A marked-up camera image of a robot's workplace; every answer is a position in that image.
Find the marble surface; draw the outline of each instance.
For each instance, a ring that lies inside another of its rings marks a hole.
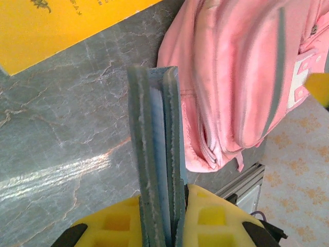
[[[74,221],[139,193],[125,67],[156,65],[182,0],[164,0],[19,73],[0,74],[0,246],[50,246]],[[244,152],[246,168],[264,150]],[[189,181],[216,192],[235,161]]]

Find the yellow book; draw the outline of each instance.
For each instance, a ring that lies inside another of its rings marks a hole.
[[[159,1],[0,1],[0,67],[14,75]]]

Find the pink fabric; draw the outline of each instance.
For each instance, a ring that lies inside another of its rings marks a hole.
[[[186,0],[166,33],[158,66],[179,69],[190,171],[217,171],[233,158],[242,170],[241,151],[263,140],[275,89],[280,8],[285,10],[284,82],[268,133],[308,96],[301,89],[305,75],[323,71],[329,0]],[[321,31],[310,37],[315,23]],[[315,48],[319,53],[297,56]],[[303,59],[324,53],[314,67],[301,69]]]

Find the pink strap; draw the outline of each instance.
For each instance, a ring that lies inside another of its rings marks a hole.
[[[238,170],[239,172],[242,172],[243,167],[245,166],[245,165],[243,164],[242,153],[240,152],[235,158],[236,158],[237,165],[238,165],[237,170]]]
[[[261,144],[263,143],[263,140],[264,140],[264,139],[262,139],[259,143],[257,143],[257,144],[255,145],[255,147],[256,147],[256,148],[259,148],[259,147],[261,146]]]

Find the gray foam strip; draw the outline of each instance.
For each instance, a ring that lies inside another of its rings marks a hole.
[[[180,215],[179,215],[179,221],[176,230],[175,247],[183,247],[183,233],[184,233],[185,208],[186,208],[185,185],[183,179],[180,179],[180,203],[181,203],[181,207],[179,211]]]
[[[151,88],[151,107],[152,107],[152,129],[154,158],[158,177],[158,189],[160,198],[160,208],[162,213],[162,222],[164,228],[164,237],[167,247],[172,246],[168,179],[167,179],[167,159],[166,159],[166,137],[165,123],[163,114],[162,95],[160,90]]]
[[[142,205],[141,197],[139,198],[138,203],[139,203],[140,226],[141,226],[141,231],[142,231],[142,246],[150,247],[149,237],[148,237],[148,233],[146,230],[146,219],[145,219],[145,215],[143,212],[143,205]]]
[[[172,236],[176,236],[180,212],[180,120],[177,81],[175,67],[166,71],[163,77],[164,119],[167,146],[167,174]]]
[[[165,247],[162,215],[155,168],[151,96],[145,68],[129,67],[129,121],[137,159],[142,210],[151,247]]]
[[[150,86],[161,90],[162,97],[163,97],[163,91],[162,91],[162,85],[163,85],[163,76],[167,70],[169,70],[171,67],[161,67],[161,68],[151,68],[148,69],[148,77],[150,81]],[[179,92],[179,78],[178,78],[178,68],[175,67],[173,71],[174,78],[176,79],[177,83],[177,89]],[[180,100],[180,93],[178,93],[178,102],[181,102]],[[184,134],[183,134],[183,123],[182,123],[182,115],[181,115],[181,104],[178,105],[179,107],[179,119],[180,119],[180,136],[179,136],[179,142],[180,142],[180,177],[184,180],[184,183],[188,183],[187,179],[187,170],[185,165],[185,149],[184,149]]]

